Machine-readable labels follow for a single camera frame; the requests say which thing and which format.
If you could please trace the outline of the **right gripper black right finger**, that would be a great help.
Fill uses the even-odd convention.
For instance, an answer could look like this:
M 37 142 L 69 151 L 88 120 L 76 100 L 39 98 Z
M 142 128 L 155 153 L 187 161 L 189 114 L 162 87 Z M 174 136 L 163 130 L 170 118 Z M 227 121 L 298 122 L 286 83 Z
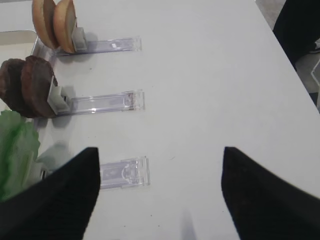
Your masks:
M 318 240 L 320 200 L 236 147 L 225 147 L 221 190 L 241 240 Z

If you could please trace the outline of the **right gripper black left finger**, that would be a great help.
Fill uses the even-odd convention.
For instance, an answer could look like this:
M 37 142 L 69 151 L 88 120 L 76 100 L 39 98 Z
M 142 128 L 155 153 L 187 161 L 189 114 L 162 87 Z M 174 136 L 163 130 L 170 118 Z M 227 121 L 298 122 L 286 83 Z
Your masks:
M 100 191 L 99 151 L 87 147 L 0 204 L 2 240 L 81 240 Z

